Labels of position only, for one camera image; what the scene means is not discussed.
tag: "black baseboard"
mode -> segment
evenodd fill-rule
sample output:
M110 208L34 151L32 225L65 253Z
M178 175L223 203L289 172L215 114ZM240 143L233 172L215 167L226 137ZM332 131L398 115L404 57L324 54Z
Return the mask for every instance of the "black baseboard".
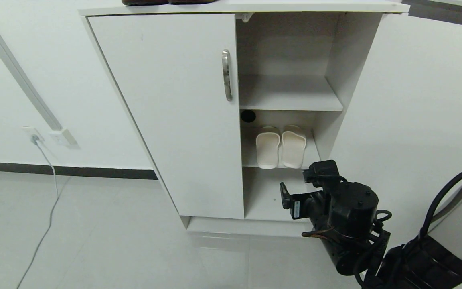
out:
M107 168L76 168L55 166L57 175L112 177L116 179L158 179L153 170L128 170ZM50 175L51 167L44 165L26 165L23 163L0 163L0 172L46 174Z

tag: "slipper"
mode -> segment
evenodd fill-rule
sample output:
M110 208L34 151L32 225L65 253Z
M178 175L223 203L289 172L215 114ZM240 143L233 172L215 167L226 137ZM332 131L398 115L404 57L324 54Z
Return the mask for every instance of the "slipper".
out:
M299 169L304 159L306 135L298 126L285 126L283 135L283 165L287 168Z
M273 126L261 128L256 137L256 156L262 169L277 168L277 151L280 143L279 130Z

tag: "wall outlet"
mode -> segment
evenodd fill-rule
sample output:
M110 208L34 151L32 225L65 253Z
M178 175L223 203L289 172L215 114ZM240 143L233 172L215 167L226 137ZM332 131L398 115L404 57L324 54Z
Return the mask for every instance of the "wall outlet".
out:
M66 128L63 128L62 130L54 130L50 132L49 135L57 145L72 146L73 144L76 144L76 140Z
M31 136L37 135L38 140L44 142L44 138L40 135L39 131L32 126L21 126L22 130L28 135L28 139L31 139Z

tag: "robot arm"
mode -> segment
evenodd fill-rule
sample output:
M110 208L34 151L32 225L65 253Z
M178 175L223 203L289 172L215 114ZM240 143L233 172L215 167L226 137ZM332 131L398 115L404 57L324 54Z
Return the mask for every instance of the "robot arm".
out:
M433 201L420 234L386 256L390 233L383 222L391 212L377 210L379 200L370 187L348 182L332 160L313 163L303 176L321 190L290 195L281 183L283 207L294 220L311 220L313 231L302 236L321 239L340 274L354 275L364 289L452 289L462 283L462 188L434 214L462 173Z

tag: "cabinet top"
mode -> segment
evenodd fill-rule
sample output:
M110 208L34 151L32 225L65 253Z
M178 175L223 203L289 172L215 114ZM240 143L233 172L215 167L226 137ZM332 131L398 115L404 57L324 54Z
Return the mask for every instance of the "cabinet top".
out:
M233 13L233 12L299 12L357 11L407 13L409 5L397 0L219 0L201 5L159 5L96 7L80 9L82 16L162 14L162 13Z

